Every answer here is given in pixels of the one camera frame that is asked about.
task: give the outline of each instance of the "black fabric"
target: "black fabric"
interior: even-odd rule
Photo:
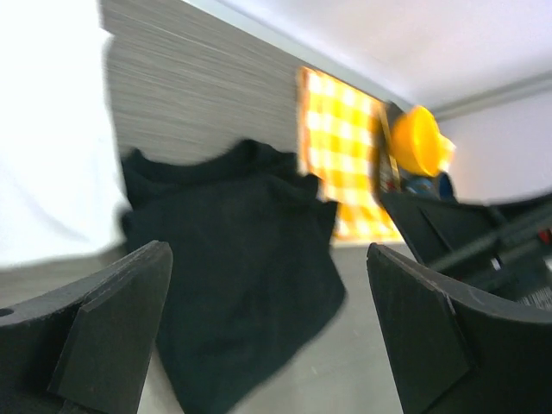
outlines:
[[[174,262],[157,345],[186,414],[227,412],[336,314],[329,255],[336,203],[295,154],[256,141],[195,166],[134,151],[123,172],[128,249],[169,242]]]

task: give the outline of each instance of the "yellow bowl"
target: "yellow bowl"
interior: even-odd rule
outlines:
[[[435,177],[444,156],[443,139],[431,112],[417,106],[395,122],[391,154],[409,173]]]

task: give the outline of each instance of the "gray wall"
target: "gray wall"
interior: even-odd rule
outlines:
[[[451,175],[460,198],[524,198],[552,189],[552,93],[441,123],[457,146]]]
[[[179,0],[103,5],[116,36],[108,65],[122,147],[177,161],[241,136],[296,148],[299,59]]]

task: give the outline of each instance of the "red component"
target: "red component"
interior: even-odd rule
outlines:
[[[545,244],[550,244],[550,230],[541,231],[538,236]]]

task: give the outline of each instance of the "yellow checkered cloth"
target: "yellow checkered cloth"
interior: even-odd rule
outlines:
[[[322,180],[323,198],[340,203],[334,233],[339,242],[403,241],[374,193],[382,105],[323,72],[300,70],[299,169]]]

